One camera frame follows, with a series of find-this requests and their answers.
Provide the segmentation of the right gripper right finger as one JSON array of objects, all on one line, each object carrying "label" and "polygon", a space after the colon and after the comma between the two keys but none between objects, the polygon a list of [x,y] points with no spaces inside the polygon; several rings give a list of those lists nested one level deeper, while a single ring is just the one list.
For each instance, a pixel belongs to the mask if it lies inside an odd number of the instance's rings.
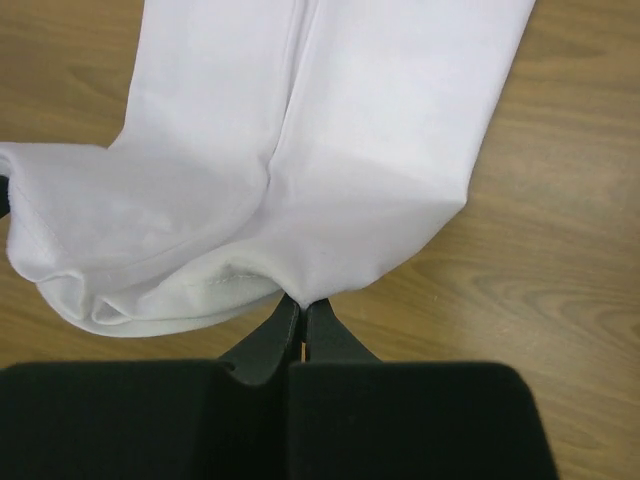
[{"label": "right gripper right finger", "polygon": [[554,479],[534,397],[493,362],[383,362],[328,301],[288,372],[292,479]]}]

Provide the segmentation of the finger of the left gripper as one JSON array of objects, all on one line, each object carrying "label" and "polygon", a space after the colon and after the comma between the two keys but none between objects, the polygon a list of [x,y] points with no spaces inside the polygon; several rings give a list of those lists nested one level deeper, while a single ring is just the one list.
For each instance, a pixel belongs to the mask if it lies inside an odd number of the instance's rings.
[{"label": "finger of the left gripper", "polygon": [[0,176],[0,218],[5,217],[9,212],[9,179],[5,176]]}]

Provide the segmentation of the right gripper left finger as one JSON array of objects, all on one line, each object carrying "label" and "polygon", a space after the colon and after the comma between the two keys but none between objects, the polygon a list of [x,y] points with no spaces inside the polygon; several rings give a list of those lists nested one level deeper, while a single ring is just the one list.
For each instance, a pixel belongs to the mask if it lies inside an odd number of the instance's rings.
[{"label": "right gripper left finger", "polygon": [[23,363],[1,372],[5,479],[282,479],[299,306],[217,359]]}]

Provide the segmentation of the white t shirt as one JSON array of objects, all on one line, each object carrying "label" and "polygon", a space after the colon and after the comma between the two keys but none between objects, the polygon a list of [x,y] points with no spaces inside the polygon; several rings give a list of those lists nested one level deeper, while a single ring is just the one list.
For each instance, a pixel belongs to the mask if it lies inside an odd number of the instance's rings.
[{"label": "white t shirt", "polygon": [[107,337],[307,307],[465,205],[529,1],[148,1],[108,147],[5,143],[7,254]]}]

